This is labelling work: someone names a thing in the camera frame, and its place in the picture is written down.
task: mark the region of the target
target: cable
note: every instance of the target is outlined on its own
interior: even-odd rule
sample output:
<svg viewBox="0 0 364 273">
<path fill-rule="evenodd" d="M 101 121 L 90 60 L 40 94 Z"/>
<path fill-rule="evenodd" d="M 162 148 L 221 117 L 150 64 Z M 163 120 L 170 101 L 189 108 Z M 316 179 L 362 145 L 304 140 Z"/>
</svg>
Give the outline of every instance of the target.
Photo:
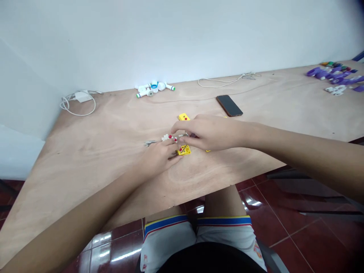
<svg viewBox="0 0 364 273">
<path fill-rule="evenodd" d="M 88 114 L 85 114 L 85 115 L 79 115 L 79 114 L 75 114 L 75 113 L 72 113 L 70 110 L 69 110 L 69 101 L 70 100 L 76 100 L 76 98 L 74 97 L 75 96 L 75 93 L 73 93 L 73 94 L 71 94 L 71 95 L 68 95 L 68 96 L 66 96 L 66 97 L 62 97 L 62 102 L 60 103 L 60 107 L 63 109 L 63 110 L 66 110 L 66 111 L 68 111 L 69 113 L 71 113 L 71 114 L 73 114 L 73 115 L 75 115 L 75 116 L 88 116 L 88 115 L 90 115 L 90 114 L 92 114 L 94 111 L 95 111 L 95 109 L 96 109 L 96 101 L 95 101 L 95 99 L 89 94 L 89 92 L 88 91 L 78 91 L 78 92 L 84 92 L 84 93 L 86 93 L 86 94 L 88 94 L 90 97 L 91 97 L 91 99 L 94 101 L 94 109 L 91 111 L 91 112 L 89 112 Z"/>
<path fill-rule="evenodd" d="M 237 82 L 238 80 L 240 80 L 242 77 L 244 77 L 244 76 L 248 76 L 248 75 L 256 75 L 256 76 L 259 76 L 258 74 L 255 74 L 255 73 L 253 73 L 253 72 L 249 72 L 249 73 L 247 73 L 247 74 L 241 74 L 240 75 L 240 77 L 238 77 L 236 80 L 232 80 L 232 81 L 227 81 L 227 82 L 225 82 L 225 81 L 222 81 L 222 80 L 212 80 L 212 79 L 206 79 L 206 78 L 201 78 L 201 79 L 199 79 L 198 81 L 197 81 L 197 83 L 198 83 L 198 85 L 199 86 L 201 86 L 201 87 L 208 87 L 208 88 L 220 88 L 220 87 L 224 87 L 224 86 L 226 86 L 226 85 L 230 85 L 230 84 L 232 84 L 232 83 L 234 83 L 234 82 Z M 225 84 L 225 85 L 221 85 L 221 86 L 203 86 L 203 85 L 201 85 L 200 84 L 200 80 L 210 80 L 210 81 L 214 81 L 214 82 L 223 82 L 223 83 L 227 83 L 227 84 Z"/>
</svg>

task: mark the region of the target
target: person's leg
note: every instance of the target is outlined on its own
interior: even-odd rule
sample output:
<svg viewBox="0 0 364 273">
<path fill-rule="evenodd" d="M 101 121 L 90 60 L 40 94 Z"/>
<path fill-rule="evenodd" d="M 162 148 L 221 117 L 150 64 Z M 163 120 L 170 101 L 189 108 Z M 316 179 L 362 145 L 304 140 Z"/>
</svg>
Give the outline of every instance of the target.
<svg viewBox="0 0 364 273">
<path fill-rule="evenodd" d="M 196 242 L 196 234 L 179 206 L 148 216 L 145 222 L 141 271 L 157 272 L 170 256 Z"/>
<path fill-rule="evenodd" d="M 161 212 L 158 212 L 156 214 L 152 214 L 151 216 L 147 216 L 145 218 L 145 223 L 149 224 L 150 222 L 153 222 L 153 221 L 157 221 L 157 220 L 160 220 L 163 218 L 167 218 L 167 217 L 175 216 L 175 215 L 181 215 L 181 214 L 183 214 L 181 208 L 179 206 L 175 206 L 175 207 L 171 207 L 169 209 L 163 210 Z"/>
<path fill-rule="evenodd" d="M 235 185 L 205 196 L 203 217 L 197 219 L 197 224 L 197 243 L 216 242 L 230 245 L 267 270 L 250 217 L 246 215 Z"/>
<path fill-rule="evenodd" d="M 246 211 L 235 185 L 205 196 L 204 217 L 244 215 Z"/>
</svg>

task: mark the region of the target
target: wooden table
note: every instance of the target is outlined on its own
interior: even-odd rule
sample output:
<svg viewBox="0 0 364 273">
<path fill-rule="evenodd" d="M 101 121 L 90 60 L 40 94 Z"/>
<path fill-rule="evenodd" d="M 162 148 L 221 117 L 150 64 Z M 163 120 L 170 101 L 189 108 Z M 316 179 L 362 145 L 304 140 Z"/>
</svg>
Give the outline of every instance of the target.
<svg viewBox="0 0 364 273">
<path fill-rule="evenodd" d="M 364 74 L 363 64 L 344 64 Z M 263 72 L 257 80 L 242 79 L 223 88 L 202 88 L 196 81 L 177 83 L 175 92 L 140 99 L 134 89 L 117 91 L 96 95 L 97 108 L 89 116 L 62 111 L 0 232 L 0 268 L 45 228 L 122 174 L 147 149 L 144 141 L 169 133 L 179 114 L 225 116 L 215 99 L 218 95 L 230 95 L 242 109 L 238 120 L 342 141 L 364 136 L 364 94 L 348 89 L 336 97 L 325 92 L 331 86 L 327 80 L 304 75 L 316 66 Z M 73 102 L 71 107 L 87 113 L 93 104 Z M 191 155 L 139 188 L 108 226 L 281 166 L 284 163 L 250 149 L 206 153 L 191 148 Z"/>
</svg>

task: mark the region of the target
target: left hand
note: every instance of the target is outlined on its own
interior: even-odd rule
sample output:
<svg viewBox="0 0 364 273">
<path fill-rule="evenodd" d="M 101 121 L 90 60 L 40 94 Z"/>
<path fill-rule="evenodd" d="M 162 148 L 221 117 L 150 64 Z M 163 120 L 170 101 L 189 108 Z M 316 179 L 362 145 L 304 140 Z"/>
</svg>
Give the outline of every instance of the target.
<svg viewBox="0 0 364 273">
<path fill-rule="evenodd" d="M 173 138 L 166 141 L 152 143 L 137 164 L 140 172 L 142 172 L 146 179 L 149 180 L 168 170 L 183 157 L 182 155 L 178 155 L 168 159 L 171 154 L 178 149 L 179 146 Z"/>
</svg>

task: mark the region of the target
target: yellow toy block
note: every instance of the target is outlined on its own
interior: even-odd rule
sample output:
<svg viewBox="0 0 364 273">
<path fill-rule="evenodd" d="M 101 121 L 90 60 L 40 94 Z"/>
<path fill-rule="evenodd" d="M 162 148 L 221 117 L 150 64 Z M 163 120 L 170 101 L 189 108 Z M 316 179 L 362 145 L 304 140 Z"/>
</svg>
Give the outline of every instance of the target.
<svg viewBox="0 0 364 273">
<path fill-rule="evenodd" d="M 227 117 L 224 117 L 224 118 L 227 118 Z M 206 152 L 211 152 L 211 150 L 206 150 Z"/>
<path fill-rule="evenodd" d="M 177 150 L 178 155 L 187 155 L 187 154 L 191 153 L 190 147 L 188 145 L 183 145 L 181 147 L 181 149 L 182 149 L 181 151 L 183 151 L 183 153 L 181 153 L 181 151 Z"/>
<path fill-rule="evenodd" d="M 186 113 L 180 114 L 178 116 L 178 119 L 179 120 L 182 120 L 182 121 L 184 121 L 184 120 L 190 120 L 190 118 L 186 115 Z"/>
</svg>

